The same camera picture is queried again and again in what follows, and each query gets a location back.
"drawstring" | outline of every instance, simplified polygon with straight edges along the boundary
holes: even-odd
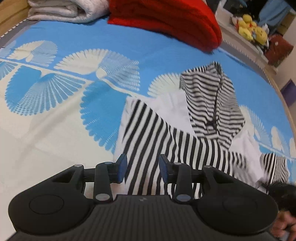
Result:
[[[220,83],[219,83],[218,90],[217,90],[216,97],[215,97],[213,119],[206,123],[206,129],[207,129],[207,132],[209,133],[209,126],[212,126],[213,129],[216,132],[218,132],[218,134],[220,134],[220,131],[218,129],[218,119],[219,119],[219,117],[216,114],[216,110],[217,110],[218,93],[219,93],[219,90],[222,88],[222,85],[223,85],[223,72],[222,72],[221,65],[217,64],[217,65],[215,65],[215,68],[217,70],[217,73],[220,75]]]

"plush toy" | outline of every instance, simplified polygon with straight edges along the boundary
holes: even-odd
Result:
[[[246,22],[246,23],[251,23],[253,21],[252,17],[249,14],[244,14],[242,19]]]
[[[267,41],[267,33],[261,28],[261,27],[256,27],[254,29],[254,33],[253,33],[253,37],[254,39],[262,44],[262,45],[265,45],[266,44],[266,41]]]
[[[247,24],[243,20],[238,21],[238,25],[239,25],[239,27],[242,27],[242,28],[248,28],[249,27],[249,24]]]
[[[267,35],[269,34],[269,28],[268,28],[268,25],[267,24],[264,24],[262,26],[262,29],[267,33]]]
[[[232,18],[231,18],[231,21],[232,21],[232,23],[233,23],[234,26],[235,26],[235,25],[238,23],[238,21],[240,21],[240,20],[243,20],[242,17],[232,17]]]
[[[239,27],[239,34],[248,41],[253,40],[252,34],[247,28]]]
[[[252,21],[251,23],[250,23],[250,27],[257,27],[257,23],[256,22],[254,22],[254,21]]]
[[[255,27],[249,27],[248,30],[250,31],[250,33],[252,34],[255,31]]]

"circular pad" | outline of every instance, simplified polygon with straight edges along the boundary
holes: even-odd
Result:
[[[275,201],[256,189],[231,193],[220,189],[200,198],[197,210],[210,227],[235,235],[267,230],[278,213]]]
[[[36,185],[15,196],[8,214],[16,230],[36,235],[58,234],[88,215],[88,199],[64,183]]]

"yellow stuffed toy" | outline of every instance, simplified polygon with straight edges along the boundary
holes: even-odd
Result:
[[[247,28],[239,27],[239,34],[248,41],[252,41],[253,37]]]
[[[254,27],[254,28],[257,27],[257,24],[256,24],[256,22],[254,22],[254,21],[252,21],[252,22],[250,23],[250,25],[251,25],[252,27]]]
[[[239,27],[242,27],[242,28],[248,28],[249,27],[249,24],[247,24],[243,20],[238,21],[238,25],[239,25]]]
[[[244,14],[242,19],[245,21],[245,23],[251,23],[253,21],[252,17],[249,14]]]
[[[255,40],[260,44],[265,45],[267,42],[267,33],[261,27],[256,27],[254,33]]]
[[[250,31],[250,33],[253,33],[255,31],[255,27],[249,27],[248,30]]]

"bed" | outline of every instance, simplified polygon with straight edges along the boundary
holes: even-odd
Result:
[[[227,42],[205,54],[136,28],[22,22],[0,39],[1,239],[13,232],[7,207],[19,192],[74,164],[113,160],[127,96],[179,88],[188,68],[221,63],[261,152],[289,160],[296,181],[295,127],[268,72]],[[91,184],[86,196],[91,196]]]
[[[24,0],[0,1],[0,36],[24,20],[29,11],[29,5]]]

